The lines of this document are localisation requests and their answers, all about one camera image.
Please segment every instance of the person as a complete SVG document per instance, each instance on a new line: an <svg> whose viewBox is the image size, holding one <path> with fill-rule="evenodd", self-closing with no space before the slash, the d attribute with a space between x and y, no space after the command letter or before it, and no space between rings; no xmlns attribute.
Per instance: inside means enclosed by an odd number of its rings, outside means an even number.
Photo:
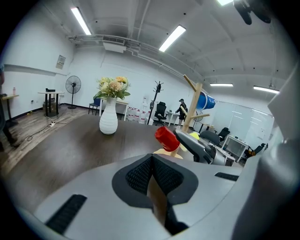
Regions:
<svg viewBox="0 0 300 240"><path fill-rule="evenodd" d="M176 113L178 113L178 112L180 113L180 115L179 115L179 123L178 123L178 126L177 126L178 129L180 129L180 127L181 127L182 120L185 120L185 118L186 118L186 115L185 115L185 113L183 112L183 110L181 109L181 106L182 106L186 111L188 111L187 105L184 103L183 98L180 99L180 102L181 102L181 104L180 104L178 110L176 111Z"/></svg>
<svg viewBox="0 0 300 240"><path fill-rule="evenodd" d="M2 93L2 84L3 83L4 83L4 66L1 65L0 66L0 92L1 93ZM5 119L3 108L0 109L0 118ZM13 146L15 148L19 147L20 143L18 142L18 140L16 138L13 138L13 136L11 135L11 133L6 125L4 125L2 131L11 146ZM3 144L1 141L0 141L0 152L4 152L4 147L3 147Z"/></svg>

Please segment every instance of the blue object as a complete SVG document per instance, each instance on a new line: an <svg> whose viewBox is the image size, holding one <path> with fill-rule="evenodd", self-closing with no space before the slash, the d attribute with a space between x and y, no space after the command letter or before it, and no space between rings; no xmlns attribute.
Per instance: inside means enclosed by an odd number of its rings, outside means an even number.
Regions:
<svg viewBox="0 0 300 240"><path fill-rule="evenodd" d="M204 109L211 109L215 106L216 102L215 99L211 96L207 95L205 92L200 93L200 97L197 102L196 109L204 110Z"/></svg>
<svg viewBox="0 0 300 240"><path fill-rule="evenodd" d="M96 105L96 106L100 106L100 98L95 98L94 99L94 105Z"/></svg>

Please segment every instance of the blue chair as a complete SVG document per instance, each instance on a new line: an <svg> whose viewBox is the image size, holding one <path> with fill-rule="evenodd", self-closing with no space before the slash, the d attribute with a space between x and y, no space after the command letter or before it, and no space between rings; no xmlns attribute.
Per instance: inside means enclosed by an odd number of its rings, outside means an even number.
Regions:
<svg viewBox="0 0 300 240"><path fill-rule="evenodd" d="M90 106L92 106L92 107L93 107L93 108L92 108L92 114L93 114L93 112L94 112L94 107L96 107L96 113L95 113L95 115L97 115L98 107L100 107L100 101L101 101L100 98L95 98L95 99L94 99L94 102L93 102L93 103L90 103L90 105L89 105L89 113L90 113Z"/></svg>

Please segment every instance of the air vent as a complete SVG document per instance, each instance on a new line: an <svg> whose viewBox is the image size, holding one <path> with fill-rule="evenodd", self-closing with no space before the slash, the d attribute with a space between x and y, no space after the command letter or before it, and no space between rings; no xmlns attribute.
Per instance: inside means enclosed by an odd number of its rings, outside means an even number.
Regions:
<svg viewBox="0 0 300 240"><path fill-rule="evenodd" d="M125 40L117 37L103 36L103 42L125 45Z"/></svg>

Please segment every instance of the wooden floor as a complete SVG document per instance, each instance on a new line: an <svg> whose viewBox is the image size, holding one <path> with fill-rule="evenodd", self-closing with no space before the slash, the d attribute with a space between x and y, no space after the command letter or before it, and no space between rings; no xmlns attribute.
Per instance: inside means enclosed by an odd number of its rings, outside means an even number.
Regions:
<svg viewBox="0 0 300 240"><path fill-rule="evenodd" d="M5 135L3 133L0 134L0 140L5 149L4 153L0 153L1 176L7 176L11 169L26 153L37 146L47 136L51 135L53 132L59 131L59 129L65 125L61 123L69 123L84 114L88 114L88 111L89 110L84 108L68 109L68 106L62 105L59 109L59 115L52 117L53 120L59 117L56 122L60 123L55 124L53 127L46 127L48 124L51 124L51 119L47 118L43 111L34 112L30 115L18 118L17 121L19 124L9 129L13 137L17 137L18 140L22 142L18 148L11 147ZM35 134L31 141L27 141L29 135L34 134L43 128L45 129L40 133Z"/></svg>

